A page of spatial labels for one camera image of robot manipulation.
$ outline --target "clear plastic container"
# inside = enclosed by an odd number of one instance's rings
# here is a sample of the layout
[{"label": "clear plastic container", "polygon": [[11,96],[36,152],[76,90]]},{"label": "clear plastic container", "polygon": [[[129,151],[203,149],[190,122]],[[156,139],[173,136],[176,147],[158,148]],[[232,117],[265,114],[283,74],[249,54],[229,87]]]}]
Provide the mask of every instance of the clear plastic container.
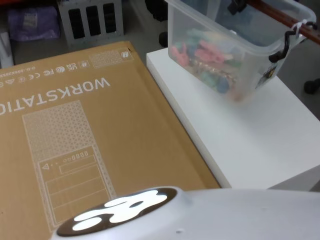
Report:
[{"label": "clear plastic container", "polygon": [[[283,50],[290,28],[250,5],[232,15],[231,0],[166,1],[169,56],[227,98],[242,101],[285,61],[272,63],[269,56]],[[263,1],[298,21],[316,21],[312,10],[293,0]],[[289,52],[304,39],[291,36]]]}]

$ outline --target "cardboard box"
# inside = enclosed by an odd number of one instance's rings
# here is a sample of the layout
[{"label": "cardboard box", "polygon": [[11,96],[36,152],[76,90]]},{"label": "cardboard box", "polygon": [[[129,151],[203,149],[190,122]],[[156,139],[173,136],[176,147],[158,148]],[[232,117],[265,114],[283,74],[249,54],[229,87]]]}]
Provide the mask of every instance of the cardboard box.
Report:
[{"label": "cardboard box", "polygon": [[219,187],[129,42],[0,70],[0,239],[170,185]]}]

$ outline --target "black circular panel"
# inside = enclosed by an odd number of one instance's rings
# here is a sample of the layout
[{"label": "black circular panel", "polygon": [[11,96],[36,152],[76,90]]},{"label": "black circular panel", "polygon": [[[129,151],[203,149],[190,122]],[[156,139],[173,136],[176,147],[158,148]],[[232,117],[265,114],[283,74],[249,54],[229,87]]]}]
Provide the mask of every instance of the black circular panel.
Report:
[{"label": "black circular panel", "polygon": [[[135,208],[135,207],[139,207],[144,200],[142,198],[138,199],[139,196],[144,195],[145,193],[149,193],[151,191],[156,190],[157,193],[155,194],[156,196],[166,196],[166,199],[160,203],[151,205],[149,207],[146,207],[145,209],[142,209],[138,215],[132,217],[131,219],[128,220],[124,220],[121,222],[110,222],[110,218],[112,216],[114,216],[114,214],[108,214],[108,213],[102,213],[102,214],[97,214],[99,213],[98,211],[102,211],[102,210],[108,210],[111,208],[114,208],[116,206],[120,206],[122,204],[127,203],[128,201],[124,201],[124,202],[119,202],[116,205],[110,206],[110,207],[105,207],[106,204],[108,203],[103,203],[101,205],[98,205],[94,208],[88,209],[87,211],[79,214],[76,217],[73,217],[69,220],[67,220],[65,223],[63,223],[57,230],[57,234],[61,237],[73,237],[73,236],[80,236],[80,235],[85,235],[85,234],[91,234],[91,233],[95,233],[95,232],[99,232],[102,230],[107,230],[125,223],[128,223],[134,219],[140,218],[148,213],[151,213],[152,211],[160,208],[161,206],[165,205],[166,203],[168,203],[169,201],[171,201],[176,195],[177,195],[177,190],[175,190],[174,188],[168,188],[168,187],[160,187],[160,188],[153,188],[153,189],[149,189],[149,190],[144,190],[144,191],[140,191],[140,192],[136,192],[130,195],[126,195],[123,198],[126,197],[135,197],[136,202],[130,202],[130,206],[129,208]],[[79,216],[81,216],[84,213],[93,213],[91,215],[88,215],[87,218],[85,218],[85,220],[78,220],[75,221],[75,218],[78,218]],[[82,229],[83,227],[80,227],[80,229],[74,230],[74,228],[76,225],[79,226],[79,224],[86,224],[88,223],[88,226],[90,226],[90,223],[95,224],[91,227]]]}]

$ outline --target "purple bag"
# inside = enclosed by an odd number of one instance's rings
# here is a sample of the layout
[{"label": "purple bag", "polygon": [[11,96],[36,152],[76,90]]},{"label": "purple bag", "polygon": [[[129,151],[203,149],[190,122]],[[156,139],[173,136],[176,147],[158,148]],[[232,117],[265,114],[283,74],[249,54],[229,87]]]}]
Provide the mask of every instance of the purple bag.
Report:
[{"label": "purple bag", "polygon": [[57,39],[60,28],[53,6],[8,11],[10,38],[16,41]]}]

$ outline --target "gray floor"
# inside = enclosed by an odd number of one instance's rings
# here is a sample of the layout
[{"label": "gray floor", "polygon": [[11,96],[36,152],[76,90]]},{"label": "gray floor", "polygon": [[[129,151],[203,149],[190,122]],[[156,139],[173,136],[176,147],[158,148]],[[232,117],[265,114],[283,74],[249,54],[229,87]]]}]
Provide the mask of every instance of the gray floor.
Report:
[{"label": "gray floor", "polygon": [[[311,8],[320,19],[319,0],[301,0],[300,2]],[[15,64],[122,40],[131,41],[141,59],[145,62],[146,53],[161,49],[158,43],[158,35],[167,29],[167,22],[159,22],[153,19],[147,11],[144,0],[124,0],[122,6],[124,36],[76,47],[68,47],[63,34],[60,39],[12,42]],[[320,46],[308,40],[291,51],[278,76],[320,120],[320,91],[315,95],[308,95],[303,92],[305,81],[320,78],[319,65]]]}]

